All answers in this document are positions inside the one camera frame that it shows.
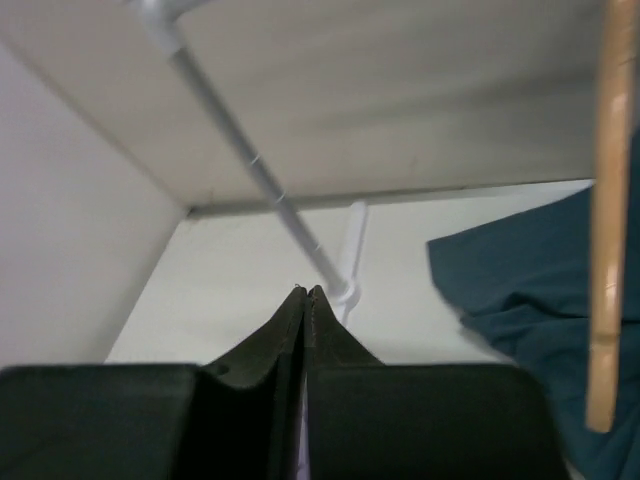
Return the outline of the purple t shirt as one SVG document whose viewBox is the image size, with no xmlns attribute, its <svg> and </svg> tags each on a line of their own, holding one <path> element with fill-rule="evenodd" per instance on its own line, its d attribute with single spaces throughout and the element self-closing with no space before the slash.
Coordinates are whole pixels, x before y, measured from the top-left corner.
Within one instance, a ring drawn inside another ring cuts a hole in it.
<svg viewBox="0 0 640 480">
<path fill-rule="evenodd" d="M 307 383 L 303 382 L 300 406 L 300 434 L 297 454 L 297 480 L 310 480 L 309 447 L 308 447 L 308 401 Z"/>
</svg>

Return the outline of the wooden clothes hanger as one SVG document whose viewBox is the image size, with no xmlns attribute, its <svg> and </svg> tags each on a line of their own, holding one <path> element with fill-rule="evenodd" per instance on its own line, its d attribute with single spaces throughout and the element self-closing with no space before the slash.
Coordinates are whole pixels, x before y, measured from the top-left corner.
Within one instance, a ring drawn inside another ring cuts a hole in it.
<svg viewBox="0 0 640 480">
<path fill-rule="evenodd" d="M 586 425 L 608 432 L 619 379 L 639 3 L 605 3 L 591 205 L 590 336 Z"/>
</svg>

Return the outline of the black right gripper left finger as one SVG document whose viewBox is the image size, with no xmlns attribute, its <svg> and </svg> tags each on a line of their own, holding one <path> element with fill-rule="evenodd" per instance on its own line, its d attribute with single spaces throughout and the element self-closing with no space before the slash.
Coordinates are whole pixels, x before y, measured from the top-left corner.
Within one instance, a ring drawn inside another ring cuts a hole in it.
<svg viewBox="0 0 640 480">
<path fill-rule="evenodd" d="M 292 479 L 297 470 L 306 290 L 197 370 L 174 476 Z"/>
</svg>

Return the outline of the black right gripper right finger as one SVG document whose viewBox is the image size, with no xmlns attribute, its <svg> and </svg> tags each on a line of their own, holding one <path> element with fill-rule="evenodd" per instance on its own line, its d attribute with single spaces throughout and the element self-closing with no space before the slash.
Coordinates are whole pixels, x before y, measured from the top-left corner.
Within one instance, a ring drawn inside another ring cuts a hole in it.
<svg viewBox="0 0 640 480">
<path fill-rule="evenodd" d="M 376 456 L 364 407 L 366 372 L 382 365 L 337 319 L 325 291 L 313 287 L 303 317 L 307 374 L 304 468 L 310 479 L 362 479 Z"/>
</svg>

